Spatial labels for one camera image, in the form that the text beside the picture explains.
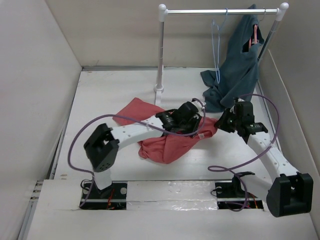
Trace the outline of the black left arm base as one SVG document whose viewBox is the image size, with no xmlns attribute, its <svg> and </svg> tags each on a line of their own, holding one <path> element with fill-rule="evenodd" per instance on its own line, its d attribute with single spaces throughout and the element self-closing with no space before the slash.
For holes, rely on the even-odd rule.
<svg viewBox="0 0 320 240">
<path fill-rule="evenodd" d="M 91 181 L 84 179 L 81 184 L 82 193 L 80 209 L 82 210 L 126 210 L 127 190 L 126 181 L 114 181 L 107 189 L 99 190 L 95 184 L 91 191 Z"/>
</svg>

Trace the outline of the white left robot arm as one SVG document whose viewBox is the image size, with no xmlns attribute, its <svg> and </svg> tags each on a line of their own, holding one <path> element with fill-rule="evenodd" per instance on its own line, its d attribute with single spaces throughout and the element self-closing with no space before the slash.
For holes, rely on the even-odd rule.
<svg viewBox="0 0 320 240">
<path fill-rule="evenodd" d="M 151 138 L 163 136 L 193 137 L 204 126 L 205 104 L 197 98 L 183 103 L 178 109 L 157 113 L 144 120 L 112 115 L 132 121 L 119 127 L 100 124 L 84 144 L 84 150 L 93 168 L 94 192 L 100 198 L 111 194 L 110 168 L 114 165 L 119 150 Z"/>
</svg>

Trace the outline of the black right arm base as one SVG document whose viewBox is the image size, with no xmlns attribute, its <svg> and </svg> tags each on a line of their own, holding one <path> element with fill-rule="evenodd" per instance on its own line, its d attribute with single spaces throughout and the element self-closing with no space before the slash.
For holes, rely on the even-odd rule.
<svg viewBox="0 0 320 240">
<path fill-rule="evenodd" d="M 250 171 L 238 172 L 231 180 L 218 180 L 210 194 L 216 198 L 219 210 L 240 212 L 241 210 L 264 210 L 263 201 L 251 192 L 245 193 L 240 178 L 254 176 Z"/>
</svg>

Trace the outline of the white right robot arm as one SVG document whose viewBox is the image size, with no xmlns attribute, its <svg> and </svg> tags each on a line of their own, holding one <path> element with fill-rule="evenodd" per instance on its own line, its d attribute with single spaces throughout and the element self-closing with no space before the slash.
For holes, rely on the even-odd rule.
<svg viewBox="0 0 320 240">
<path fill-rule="evenodd" d="M 227 133 L 237 133 L 257 154 L 271 179 L 268 182 L 251 171 L 236 173 L 231 184 L 235 196 L 255 195 L 277 218 L 311 211 L 312 177 L 300 173 L 273 144 L 265 125 L 255 121 L 251 102 L 236 98 L 233 107 L 223 112 L 215 127 Z"/>
</svg>

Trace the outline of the red t shirt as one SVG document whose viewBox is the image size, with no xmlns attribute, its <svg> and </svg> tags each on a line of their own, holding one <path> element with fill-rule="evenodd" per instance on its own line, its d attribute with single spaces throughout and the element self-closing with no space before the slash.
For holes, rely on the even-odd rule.
<svg viewBox="0 0 320 240">
<path fill-rule="evenodd" d="M 117 114 L 143 121 L 163 111 L 163 108 L 135 97 Z M 204 123 L 204 127 L 194 137 L 170 134 L 140 141 L 138 143 L 140 145 L 138 155 L 143 159 L 150 159 L 156 163 L 170 164 L 185 155 L 199 141 L 213 137 L 218 130 L 214 126 L 217 121 L 216 118 L 210 117 L 201 120 L 200 122 Z"/>
</svg>

